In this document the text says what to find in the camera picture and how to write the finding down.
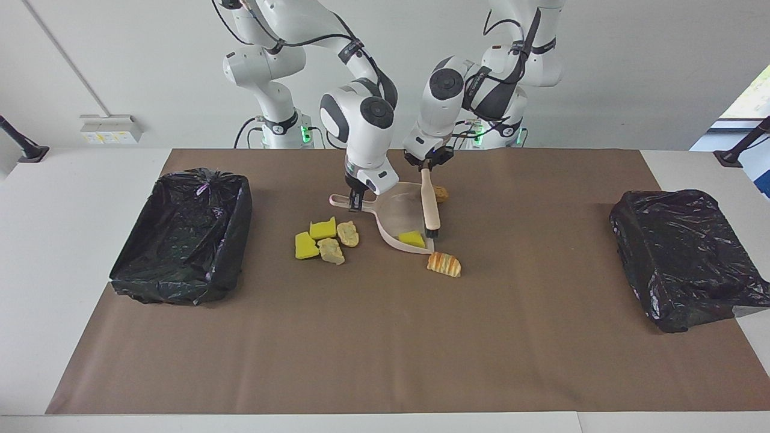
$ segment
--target table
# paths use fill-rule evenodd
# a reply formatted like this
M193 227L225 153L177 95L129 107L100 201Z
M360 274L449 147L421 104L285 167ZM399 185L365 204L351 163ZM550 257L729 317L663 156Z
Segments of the table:
M0 186L0 414L41 415L99 299L167 149L54 149ZM770 202L710 153L643 152L665 190L699 188L721 204L765 279ZM62 290L51 292L51 287ZM765 370L770 312L739 320ZM708 414L196 415L3 417L0 431L724 431L767 425L770 412Z

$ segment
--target electrical outlet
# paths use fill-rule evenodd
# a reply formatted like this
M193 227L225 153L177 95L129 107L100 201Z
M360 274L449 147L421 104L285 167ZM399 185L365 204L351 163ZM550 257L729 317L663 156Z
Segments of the electrical outlet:
M97 132L98 129L99 125L94 123L83 125L83 127L80 129L80 134L83 135L83 138L86 142L88 142L88 144L103 144L104 140Z
M80 116L85 123L80 133L89 144L137 144L142 130L131 116Z

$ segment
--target black garbage bag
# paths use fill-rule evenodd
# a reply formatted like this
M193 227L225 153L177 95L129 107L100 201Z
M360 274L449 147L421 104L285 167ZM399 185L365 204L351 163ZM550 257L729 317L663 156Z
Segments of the black garbage bag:
M664 332L770 307L764 281L713 197L631 191L610 213L628 283Z
M110 272L117 294L198 305L236 287L251 224L244 176L198 168L161 176Z

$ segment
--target pink dustpan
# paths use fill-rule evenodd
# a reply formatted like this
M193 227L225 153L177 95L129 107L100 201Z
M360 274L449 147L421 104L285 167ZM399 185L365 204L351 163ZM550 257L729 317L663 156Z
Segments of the pink dustpan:
M379 195L376 200L364 200L361 209L374 215L380 235L391 247L407 253L431 254L435 251L434 240L426 239L424 236L425 218L421 187L419 183L399 182ZM329 203L344 209L350 208L349 198L340 194L329 196ZM410 231L423 234L425 248L414 247L398 240L399 234Z

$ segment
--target sponge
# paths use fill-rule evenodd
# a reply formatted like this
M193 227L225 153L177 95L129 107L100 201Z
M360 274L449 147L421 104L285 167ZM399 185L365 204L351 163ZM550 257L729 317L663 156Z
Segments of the sponge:
M294 237L294 257L304 260L315 257L320 252L316 247L316 241L310 237L310 233L302 232Z
M402 233L398 235L398 240L412 247L425 248L425 241L418 231Z
M336 236L336 220L332 216L331 220L322 223L310 223L310 237L314 240L326 239Z

